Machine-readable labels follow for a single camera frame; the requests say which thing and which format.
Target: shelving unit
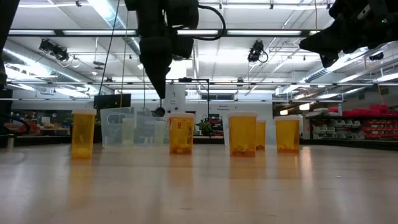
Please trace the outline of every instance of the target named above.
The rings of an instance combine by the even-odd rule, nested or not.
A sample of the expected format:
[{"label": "shelving unit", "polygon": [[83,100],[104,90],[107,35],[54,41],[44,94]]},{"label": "shelving unit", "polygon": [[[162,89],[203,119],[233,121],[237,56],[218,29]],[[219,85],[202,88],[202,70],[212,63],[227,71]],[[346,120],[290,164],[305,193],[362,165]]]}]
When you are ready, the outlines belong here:
[{"label": "shelving unit", "polygon": [[398,141],[398,117],[395,116],[312,116],[307,119],[314,140]]}]

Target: wooden surface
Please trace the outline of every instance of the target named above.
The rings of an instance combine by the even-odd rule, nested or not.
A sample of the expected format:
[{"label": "wooden surface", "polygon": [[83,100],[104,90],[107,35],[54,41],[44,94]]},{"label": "wooden surface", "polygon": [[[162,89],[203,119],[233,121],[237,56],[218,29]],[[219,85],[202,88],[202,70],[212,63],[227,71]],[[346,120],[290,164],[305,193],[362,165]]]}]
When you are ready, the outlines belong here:
[{"label": "wooden surface", "polygon": [[398,223],[398,154],[332,146],[232,158],[69,146],[0,154],[0,223]]}]

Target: orange plastic cup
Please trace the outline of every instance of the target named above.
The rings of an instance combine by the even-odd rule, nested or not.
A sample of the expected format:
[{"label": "orange plastic cup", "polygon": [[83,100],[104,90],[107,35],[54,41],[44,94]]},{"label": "orange plastic cup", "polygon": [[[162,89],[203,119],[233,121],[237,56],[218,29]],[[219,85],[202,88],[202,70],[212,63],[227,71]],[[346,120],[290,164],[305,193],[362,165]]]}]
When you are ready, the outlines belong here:
[{"label": "orange plastic cup", "polygon": [[192,154],[195,115],[172,113],[169,118],[170,154]]},{"label": "orange plastic cup", "polygon": [[257,129],[256,129],[257,150],[266,150],[266,124],[267,121],[257,120]]},{"label": "orange plastic cup", "polygon": [[93,157],[96,112],[95,109],[73,110],[72,159]]},{"label": "orange plastic cup", "polygon": [[278,153],[300,153],[300,119],[299,116],[275,118]]},{"label": "orange plastic cup", "polygon": [[229,153],[236,157],[256,156],[256,112],[232,112],[228,114]]}]

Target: potted plant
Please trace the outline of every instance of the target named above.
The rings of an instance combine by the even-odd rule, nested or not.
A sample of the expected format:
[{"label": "potted plant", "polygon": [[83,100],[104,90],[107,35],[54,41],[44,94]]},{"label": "potted plant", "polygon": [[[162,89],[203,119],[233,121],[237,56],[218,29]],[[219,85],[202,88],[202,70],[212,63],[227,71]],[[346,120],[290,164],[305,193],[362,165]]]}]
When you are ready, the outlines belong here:
[{"label": "potted plant", "polygon": [[204,136],[212,136],[213,135],[213,128],[211,128],[211,124],[208,121],[200,121],[199,130],[201,134]]}]

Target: fluorescent light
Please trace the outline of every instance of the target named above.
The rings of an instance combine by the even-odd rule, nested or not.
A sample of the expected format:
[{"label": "fluorescent light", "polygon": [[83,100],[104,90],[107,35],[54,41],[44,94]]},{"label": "fluorescent light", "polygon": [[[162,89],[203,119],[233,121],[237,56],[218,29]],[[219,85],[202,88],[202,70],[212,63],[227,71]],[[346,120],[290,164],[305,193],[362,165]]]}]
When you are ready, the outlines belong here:
[{"label": "fluorescent light", "polygon": [[288,113],[289,112],[287,110],[283,110],[283,111],[279,112],[279,114],[282,115],[282,116],[288,115]]},{"label": "fluorescent light", "polygon": [[317,34],[319,32],[320,32],[319,30],[318,31],[313,30],[313,31],[310,31],[310,35],[314,35],[314,34]]},{"label": "fluorescent light", "polygon": [[306,104],[304,104],[304,105],[300,105],[299,108],[300,108],[300,111],[307,111],[307,110],[310,110],[310,104],[309,104],[309,103],[306,103]]},{"label": "fluorescent light", "polygon": [[178,35],[217,35],[218,30],[178,30]]},{"label": "fluorescent light", "polygon": [[398,78],[398,73],[394,73],[391,75],[384,75],[383,77],[377,78],[375,80],[375,82],[386,82],[386,81],[393,80],[396,78]]},{"label": "fluorescent light", "polygon": [[357,92],[357,91],[359,91],[359,90],[363,90],[363,89],[364,89],[364,87],[362,87],[362,88],[356,88],[356,89],[353,89],[353,90],[347,91],[347,92],[345,92],[344,94],[351,94],[351,93],[355,93],[355,92]]},{"label": "fluorescent light", "polygon": [[55,35],[54,30],[10,30],[9,35]]},{"label": "fluorescent light", "polygon": [[[64,30],[65,35],[112,35],[112,30]],[[115,30],[114,35],[126,35],[126,30]],[[127,35],[136,35],[135,30],[128,30]]]},{"label": "fluorescent light", "polygon": [[335,97],[335,96],[338,96],[338,93],[329,93],[329,94],[325,94],[325,95],[319,96],[318,98],[319,99],[329,99],[329,98],[332,98],[332,97]]},{"label": "fluorescent light", "polygon": [[228,35],[300,35],[301,30],[228,30]]},{"label": "fluorescent light", "polygon": [[87,97],[87,95],[80,93],[78,91],[75,90],[69,90],[69,89],[65,89],[65,88],[56,88],[55,89],[57,92],[67,95],[67,96],[72,96],[72,97]]},{"label": "fluorescent light", "polygon": [[349,76],[349,77],[347,77],[347,78],[344,78],[344,79],[340,80],[339,83],[349,82],[349,81],[351,81],[351,80],[354,80],[354,79],[358,78],[359,76],[360,76],[360,75],[352,75],[352,76]]}]

